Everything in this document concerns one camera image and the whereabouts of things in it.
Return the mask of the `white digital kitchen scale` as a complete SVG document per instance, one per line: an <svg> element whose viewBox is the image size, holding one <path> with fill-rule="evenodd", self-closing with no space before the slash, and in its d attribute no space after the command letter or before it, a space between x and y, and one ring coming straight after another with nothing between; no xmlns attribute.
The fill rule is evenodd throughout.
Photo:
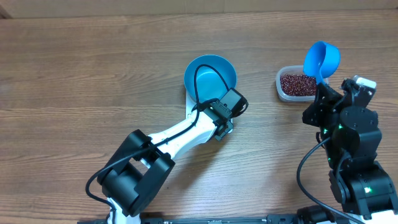
<svg viewBox="0 0 398 224"><path fill-rule="evenodd" d="M196 105L196 101L189 95L189 92L186 91L185 96L185 117L187 118L188 115L191 113L193 107Z"/></svg>

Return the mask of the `blue plastic measuring scoop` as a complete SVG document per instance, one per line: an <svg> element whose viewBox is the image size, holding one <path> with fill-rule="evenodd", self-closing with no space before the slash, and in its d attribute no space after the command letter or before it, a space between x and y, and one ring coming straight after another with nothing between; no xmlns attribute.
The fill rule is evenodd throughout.
<svg viewBox="0 0 398 224"><path fill-rule="evenodd" d="M324 41L314 43L308 50L303 63L303 72L313 77L317 85L324 82L337 70L341 60L340 50Z"/></svg>

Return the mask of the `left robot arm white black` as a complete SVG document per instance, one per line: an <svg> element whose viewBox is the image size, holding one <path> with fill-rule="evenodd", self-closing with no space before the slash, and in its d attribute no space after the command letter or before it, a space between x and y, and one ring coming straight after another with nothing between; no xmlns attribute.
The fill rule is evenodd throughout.
<svg viewBox="0 0 398 224"><path fill-rule="evenodd" d="M130 133L97 176L110 206L107 223L139 223L176 159L211 138L222 140L247 107L247 99L231 88L222 98L196 102L185 120L165 131Z"/></svg>

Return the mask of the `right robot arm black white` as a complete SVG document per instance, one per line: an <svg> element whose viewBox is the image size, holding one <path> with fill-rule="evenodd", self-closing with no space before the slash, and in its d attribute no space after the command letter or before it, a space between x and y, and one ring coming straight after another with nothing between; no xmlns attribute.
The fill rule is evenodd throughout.
<svg viewBox="0 0 398 224"><path fill-rule="evenodd" d="M396 215L396 189L376 160L382 139L378 115L367 108L376 90L352 80L345 80L341 88L343 94L318 84L314 102L302 115L303 123L320 129L333 196L344 212L366 221L379 212Z"/></svg>

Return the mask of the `teal blue bowl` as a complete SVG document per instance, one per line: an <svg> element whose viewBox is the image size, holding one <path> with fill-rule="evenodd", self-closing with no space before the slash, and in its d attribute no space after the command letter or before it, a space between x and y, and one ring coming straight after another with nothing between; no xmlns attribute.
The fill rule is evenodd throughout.
<svg viewBox="0 0 398 224"><path fill-rule="evenodd" d="M197 71L197 90L200 102L212 98L221 99L230 88L236 88L237 74L233 64L219 55L202 55L188 64L184 73L184 85L195 100L194 74Z"/></svg>

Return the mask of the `clear plastic container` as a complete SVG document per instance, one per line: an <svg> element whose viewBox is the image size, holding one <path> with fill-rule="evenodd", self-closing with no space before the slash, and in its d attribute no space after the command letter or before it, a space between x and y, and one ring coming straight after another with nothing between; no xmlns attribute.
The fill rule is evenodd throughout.
<svg viewBox="0 0 398 224"><path fill-rule="evenodd" d="M303 72L303 65L281 68L275 78L279 99L283 102L303 103L315 100L317 82Z"/></svg>

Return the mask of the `red beans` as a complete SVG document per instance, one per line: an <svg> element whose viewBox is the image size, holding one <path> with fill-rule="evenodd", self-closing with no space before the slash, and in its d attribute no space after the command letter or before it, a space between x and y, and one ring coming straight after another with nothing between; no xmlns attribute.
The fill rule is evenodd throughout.
<svg viewBox="0 0 398 224"><path fill-rule="evenodd" d="M303 73L282 74L280 86L282 91L289 96L313 96L317 89L316 79Z"/></svg>

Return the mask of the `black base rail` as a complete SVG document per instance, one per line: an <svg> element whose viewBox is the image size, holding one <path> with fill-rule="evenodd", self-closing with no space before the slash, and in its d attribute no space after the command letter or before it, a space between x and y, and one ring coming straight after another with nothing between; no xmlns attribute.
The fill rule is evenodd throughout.
<svg viewBox="0 0 398 224"><path fill-rule="evenodd" d="M297 214L270 214L264 217L234 217L234 218L180 218L148 217L137 215L125 217L121 212L112 212L99 220L77 221L77 224L294 224L294 223L331 223L327 217L318 217L316 222L305 220Z"/></svg>

